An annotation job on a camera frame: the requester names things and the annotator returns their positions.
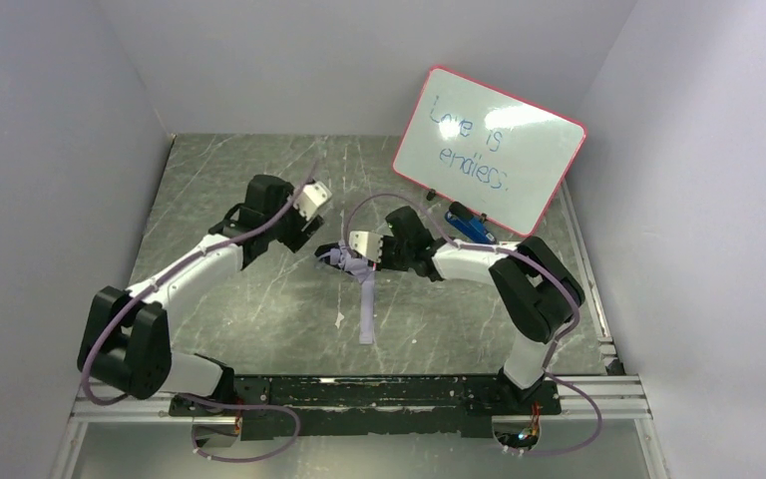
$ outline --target floor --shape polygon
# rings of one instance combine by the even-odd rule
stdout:
[[[146,225],[132,282],[145,279],[192,248],[230,207],[243,201],[245,186],[255,174],[277,175],[297,185],[313,161],[321,158],[315,178],[330,188],[333,201],[324,213],[326,225],[301,251],[292,254],[275,244],[244,272],[206,294],[181,327],[172,331],[175,349],[216,358],[246,374],[497,371],[509,352],[514,327],[493,287],[466,281],[431,283],[413,273],[380,271],[377,342],[361,345],[359,284],[336,269],[315,267],[316,247],[338,240],[345,212],[372,193],[405,195],[442,219],[447,204],[427,202],[426,192],[393,173],[391,161],[398,140],[178,136]],[[384,233],[383,219],[401,206],[397,200],[374,201],[352,228]],[[568,210],[554,200],[537,235],[581,279],[569,225]],[[513,238],[489,228],[501,240]],[[555,356],[554,372],[604,373],[591,310],[581,311],[579,327],[564,339]]]

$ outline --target purple cloth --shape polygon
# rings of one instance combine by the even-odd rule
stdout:
[[[359,343],[374,344],[374,267],[368,265],[368,259],[353,257],[348,252],[344,241],[339,242],[330,252],[319,259],[326,259],[332,266],[354,276],[360,283]]]

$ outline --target black mounting plate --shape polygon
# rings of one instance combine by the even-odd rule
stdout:
[[[276,404],[301,419],[302,436],[460,433],[493,437],[492,416],[527,415],[538,403],[542,415],[562,412],[557,385],[543,381],[527,398],[512,399],[508,383],[497,374],[307,376],[242,375],[235,379],[243,404]],[[205,410],[175,397],[170,416],[235,415]],[[286,414],[245,411],[241,440],[292,434]]]

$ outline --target white wall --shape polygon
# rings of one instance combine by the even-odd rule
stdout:
[[[0,0],[0,479],[47,477],[93,293],[127,280],[169,140],[89,0]]]
[[[173,132],[400,135],[445,64],[572,113],[635,0],[100,0]]]
[[[766,477],[766,0],[639,0],[574,204],[674,478]]]

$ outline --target purple cable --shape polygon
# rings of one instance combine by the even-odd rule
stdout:
[[[292,432],[292,435],[289,437],[289,439],[283,443],[280,447],[266,452],[265,454],[261,454],[259,456],[254,457],[222,457],[222,456],[213,456],[212,454],[207,454],[201,450],[197,446],[197,441],[195,439],[195,428],[192,429],[191,439],[192,439],[192,452],[199,455],[200,457],[203,457],[205,459],[208,459],[210,461],[216,461],[216,462],[229,462],[232,464],[246,464],[250,462],[256,462],[256,461],[262,461],[265,459],[268,459],[270,457],[274,457],[277,454],[280,454],[281,452],[285,451],[289,447],[291,447],[292,444],[295,443],[295,441],[298,439],[298,435],[300,435],[301,432],[301,419],[298,417],[297,413],[290,408],[286,406],[276,406],[272,404],[224,404],[221,402],[215,402],[210,401],[209,399],[195,396],[194,394],[181,394],[181,397],[192,401],[197,402],[198,404],[209,406],[209,407],[217,407],[221,409],[230,409],[234,411],[278,411],[285,414],[288,414],[292,417],[292,420],[295,422],[295,430]]]
[[[439,225],[439,223],[436,222],[436,220],[433,219],[433,217],[430,215],[430,212],[427,211],[426,208],[422,207],[421,205],[416,204],[412,200],[404,197],[403,195],[398,195],[396,193],[378,193],[376,195],[372,195],[362,202],[360,202],[356,207],[354,207],[353,210],[351,210],[351,213],[348,215],[347,220],[345,220],[345,225],[342,228],[342,240],[345,241],[345,244],[348,243],[348,232],[350,232],[350,225],[351,221],[354,218],[354,215],[359,211],[360,208],[362,208],[363,205],[370,202],[371,200],[374,200],[376,198],[381,197],[391,197],[391,198],[397,198],[399,200],[402,200],[407,203],[407,205],[411,206],[412,208],[418,210],[419,212],[424,215],[424,218],[430,221],[430,223],[433,225],[433,228],[436,229],[436,232],[439,233],[439,236],[441,236],[448,244],[453,245],[454,247],[460,248],[460,249],[470,249],[473,251],[491,251],[491,252],[500,252],[503,254],[507,254],[509,256],[514,257],[515,259],[523,262],[524,264],[532,267],[535,269],[539,274],[541,274],[547,281],[549,281],[556,289],[559,290],[560,294],[563,296],[563,298],[568,302],[569,306],[571,307],[572,311],[572,320],[569,323],[568,326],[566,326],[564,329],[562,329],[560,332],[557,333],[556,337],[554,337],[554,340],[551,342],[551,346],[548,348],[548,352],[545,355],[545,360],[542,362],[542,370],[545,372],[545,376],[549,377],[553,381],[555,381],[557,384],[561,384],[565,387],[568,387],[569,389],[575,391],[577,394],[579,394],[583,399],[588,401],[589,404],[591,404],[591,408],[594,409],[594,414],[597,416],[597,425],[594,428],[594,432],[589,436],[586,440],[583,442],[576,444],[574,446],[566,447],[563,449],[557,449],[554,451],[533,451],[533,452],[527,452],[528,455],[534,455],[539,457],[547,457],[547,456],[560,456],[563,454],[568,454],[570,452],[578,451],[588,445],[590,445],[592,442],[594,442],[594,439],[597,438],[597,436],[600,435],[600,430],[603,428],[603,416],[600,414],[600,408],[597,407],[597,404],[594,403],[594,400],[591,399],[591,396],[583,392],[578,387],[574,386],[573,384],[570,384],[566,381],[563,381],[561,379],[558,379],[556,376],[548,372],[548,366],[551,364],[551,359],[554,357],[554,353],[557,352],[557,346],[559,345],[560,339],[568,335],[574,328],[579,324],[579,306],[576,305],[576,301],[571,296],[571,294],[568,292],[568,290],[563,286],[563,284],[555,277],[553,276],[547,269],[545,269],[541,264],[538,264],[533,259],[530,259],[523,254],[513,250],[513,249],[507,249],[505,247],[498,247],[493,244],[475,244],[475,243],[456,243],[449,237],[445,232],[442,230],[442,227]],[[354,255],[355,251],[353,251],[350,247],[348,248],[348,251]]]
[[[128,312],[130,312],[131,309],[133,309],[137,304],[139,304],[140,301],[145,299],[146,296],[148,296],[152,292],[156,292],[159,289],[159,286],[162,286],[163,284],[169,282],[169,280],[175,277],[179,272],[181,272],[181,270],[183,270],[188,265],[192,264],[193,261],[199,259],[200,257],[204,257],[205,255],[217,249],[227,247],[231,244],[240,244],[246,240],[249,240],[257,235],[262,234],[269,228],[273,227],[274,224],[280,221],[283,215],[285,215],[286,212],[288,212],[289,209],[292,208],[292,205],[294,205],[295,201],[298,199],[298,197],[300,197],[301,193],[303,192],[303,188],[312,181],[312,177],[315,174],[315,170],[317,169],[320,161],[321,160],[318,159],[313,163],[312,168],[309,171],[309,175],[306,177],[306,180],[304,180],[301,183],[301,185],[295,189],[295,191],[292,193],[291,198],[289,198],[289,200],[280,208],[280,210],[278,210],[277,213],[274,214],[274,216],[271,217],[267,222],[262,224],[260,227],[251,230],[250,232],[244,233],[235,238],[226,239],[224,241],[213,244],[212,246],[205,248],[204,251],[195,251],[192,254],[185,256],[180,261],[175,263],[175,265],[170,267],[165,274],[158,277],[153,285],[135,294],[134,297],[130,301],[128,301],[127,304],[125,304],[125,307],[123,307],[122,310],[120,310],[115,316],[113,316],[113,320],[111,320],[110,324],[108,324],[107,327],[104,328],[104,331],[101,332],[98,339],[95,341],[95,344],[93,344],[93,346],[90,348],[90,352],[87,354],[86,361],[84,362],[84,368],[81,371],[81,388],[84,390],[84,394],[86,394],[90,402],[99,406],[109,406],[111,404],[115,404],[125,399],[126,397],[128,397],[127,394],[122,394],[112,399],[102,399],[95,395],[95,393],[92,391],[92,387],[90,386],[90,371],[92,371],[93,362],[95,362],[96,357],[98,357],[99,352],[101,352],[101,347],[104,344],[104,342],[107,341],[107,339],[110,337],[113,331],[119,326],[119,323],[122,322],[122,320],[125,318]],[[230,409],[240,408],[240,406],[237,404],[220,404],[220,403],[214,403],[214,404],[217,404],[217,406],[215,407],[224,407],[224,408],[230,408]],[[245,406],[245,409],[260,408],[260,409],[274,410],[274,408],[278,408],[278,407],[280,406],[251,405],[251,406]],[[283,412],[288,411],[287,413],[290,413],[290,415],[295,419],[295,435],[288,442],[288,444],[291,444],[297,438],[297,433],[300,431],[300,420],[298,419],[297,414],[295,414],[294,411],[291,411],[288,408],[285,408],[285,409],[286,411],[283,411]],[[278,451],[283,451],[283,450],[285,450],[285,447],[278,448]]]

